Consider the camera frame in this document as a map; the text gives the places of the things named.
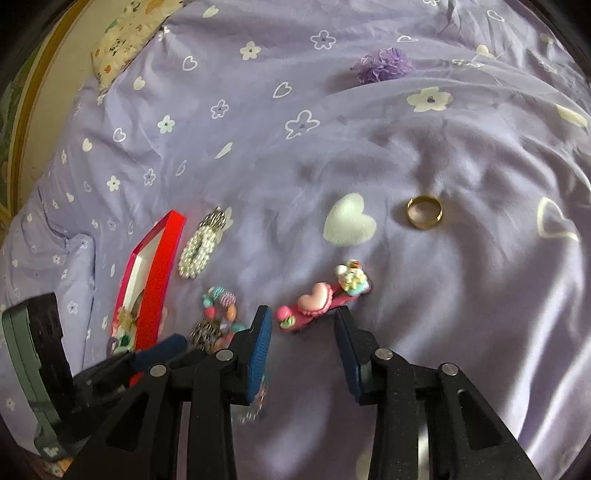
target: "pink heart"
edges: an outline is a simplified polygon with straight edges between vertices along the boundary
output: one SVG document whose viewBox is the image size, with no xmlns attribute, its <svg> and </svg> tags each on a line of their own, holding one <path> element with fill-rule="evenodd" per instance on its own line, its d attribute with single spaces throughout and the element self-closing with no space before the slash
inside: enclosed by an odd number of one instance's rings
<svg viewBox="0 0 591 480">
<path fill-rule="evenodd" d="M 302 295 L 297 305 L 304 315 L 322 315 L 328 311 L 332 295 L 332 288 L 328 283 L 317 283 L 312 288 L 312 295 Z"/>
</svg>

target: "floral pillow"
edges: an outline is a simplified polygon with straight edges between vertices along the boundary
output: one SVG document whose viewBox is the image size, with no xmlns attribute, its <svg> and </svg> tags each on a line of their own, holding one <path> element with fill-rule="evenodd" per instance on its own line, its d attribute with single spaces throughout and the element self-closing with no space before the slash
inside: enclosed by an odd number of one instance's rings
<svg viewBox="0 0 591 480">
<path fill-rule="evenodd" d="M 182 0 L 133 0 L 125 7 L 90 53 L 101 93 L 109 89 L 162 22 L 182 6 Z"/>
</svg>

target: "red jewelry box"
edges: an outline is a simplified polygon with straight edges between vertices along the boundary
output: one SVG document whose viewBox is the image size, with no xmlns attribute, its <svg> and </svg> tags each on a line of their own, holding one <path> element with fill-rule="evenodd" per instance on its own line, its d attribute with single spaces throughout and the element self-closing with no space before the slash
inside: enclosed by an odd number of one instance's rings
<svg viewBox="0 0 591 480">
<path fill-rule="evenodd" d="M 135 350 L 146 350 L 158 341 L 158 328 L 168 279 L 186 218 L 171 210 L 135 247 L 129 257 L 115 302 L 111 336 L 117 335 L 121 307 L 131 311 L 138 296 L 144 292 L 137 318 Z"/>
</svg>

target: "pearl barrette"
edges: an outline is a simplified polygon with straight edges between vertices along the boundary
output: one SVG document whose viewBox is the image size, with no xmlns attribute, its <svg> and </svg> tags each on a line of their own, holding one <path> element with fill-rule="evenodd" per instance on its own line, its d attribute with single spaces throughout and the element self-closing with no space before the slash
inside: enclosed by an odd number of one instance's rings
<svg viewBox="0 0 591 480">
<path fill-rule="evenodd" d="M 220 207 L 207 215 L 187 242 L 178 261 L 178 272 L 183 278 L 195 278 L 207 266 L 217 245 L 217 233 L 226 225 L 226 215 Z"/>
</svg>

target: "purple pom pom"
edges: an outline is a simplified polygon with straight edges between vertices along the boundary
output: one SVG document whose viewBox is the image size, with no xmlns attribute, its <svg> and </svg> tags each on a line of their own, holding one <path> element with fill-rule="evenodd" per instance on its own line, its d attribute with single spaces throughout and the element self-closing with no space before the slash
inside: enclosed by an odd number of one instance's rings
<svg viewBox="0 0 591 480">
<path fill-rule="evenodd" d="M 368 53 L 355 62 L 353 70 L 357 70 L 359 83 L 365 85 L 404 77 L 414 71 L 414 65 L 402 50 L 392 47 Z"/>
</svg>

